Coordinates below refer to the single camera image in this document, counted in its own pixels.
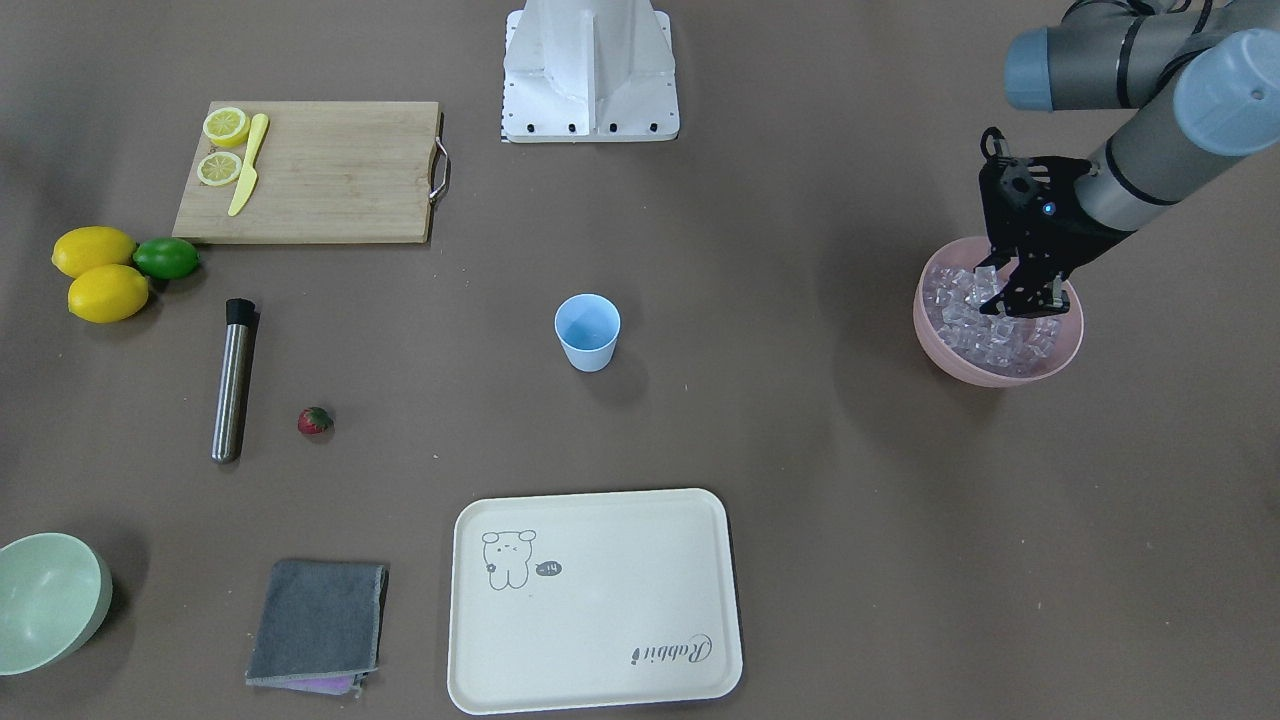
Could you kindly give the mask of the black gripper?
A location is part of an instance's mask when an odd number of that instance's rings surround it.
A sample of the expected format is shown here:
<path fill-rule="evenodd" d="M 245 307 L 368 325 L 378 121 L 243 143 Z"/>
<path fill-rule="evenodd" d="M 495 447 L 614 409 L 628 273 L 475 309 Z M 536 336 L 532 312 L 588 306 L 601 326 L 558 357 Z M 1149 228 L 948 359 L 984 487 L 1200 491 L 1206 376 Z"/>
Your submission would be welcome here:
<path fill-rule="evenodd" d="M 1056 155 L 1020 158 L 997 127 L 980 136 L 978 184 L 989 254 L 978 265 L 978 310 L 986 316 L 1042 318 L 1070 311 L 1069 275 L 1132 232 L 1091 217 L 1075 183 L 1093 165 Z"/>

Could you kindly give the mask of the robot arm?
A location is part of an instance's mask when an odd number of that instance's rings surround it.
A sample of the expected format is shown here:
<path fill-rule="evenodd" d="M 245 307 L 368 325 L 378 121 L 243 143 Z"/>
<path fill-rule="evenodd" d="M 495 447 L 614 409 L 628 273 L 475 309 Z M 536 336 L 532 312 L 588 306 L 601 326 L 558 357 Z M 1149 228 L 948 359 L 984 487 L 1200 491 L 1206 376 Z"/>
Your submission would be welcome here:
<path fill-rule="evenodd" d="M 1275 1 L 1075 1 L 1056 26 L 1015 37 L 1010 105 L 1132 118 L 1085 159 L 1019 158 L 997 128 L 983 133 L 984 265 L 1011 274 L 980 310 L 1066 313 L 1075 269 L 1274 146 L 1277 46 Z"/>

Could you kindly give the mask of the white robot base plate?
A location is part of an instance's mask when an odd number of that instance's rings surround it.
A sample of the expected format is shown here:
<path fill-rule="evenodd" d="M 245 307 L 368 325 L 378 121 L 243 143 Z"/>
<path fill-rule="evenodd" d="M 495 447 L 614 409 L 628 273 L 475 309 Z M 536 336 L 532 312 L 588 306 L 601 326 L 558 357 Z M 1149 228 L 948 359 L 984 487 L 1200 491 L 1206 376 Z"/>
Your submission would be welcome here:
<path fill-rule="evenodd" d="M 669 15 L 649 1 L 527 1 L 504 23 L 500 137 L 635 143 L 678 137 Z"/>

